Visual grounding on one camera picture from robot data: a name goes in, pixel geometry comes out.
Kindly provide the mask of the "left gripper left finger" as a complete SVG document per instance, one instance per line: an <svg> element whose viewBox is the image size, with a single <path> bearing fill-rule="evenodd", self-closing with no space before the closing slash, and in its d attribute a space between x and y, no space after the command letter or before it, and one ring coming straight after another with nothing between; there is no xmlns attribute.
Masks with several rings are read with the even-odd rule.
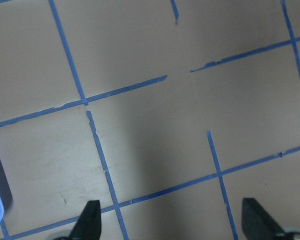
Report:
<svg viewBox="0 0 300 240"><path fill-rule="evenodd" d="M90 200L68 237L70 240L99 240L101 233L101 204L99 200Z"/></svg>

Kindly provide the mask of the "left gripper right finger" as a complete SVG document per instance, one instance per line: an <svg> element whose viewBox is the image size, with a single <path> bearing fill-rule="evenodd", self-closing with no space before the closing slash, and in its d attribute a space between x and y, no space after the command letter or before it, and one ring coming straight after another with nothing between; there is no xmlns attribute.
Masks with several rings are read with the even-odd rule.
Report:
<svg viewBox="0 0 300 240"><path fill-rule="evenodd" d="M247 240L285 239L286 232L255 198L244 197L241 209L241 229Z"/></svg>

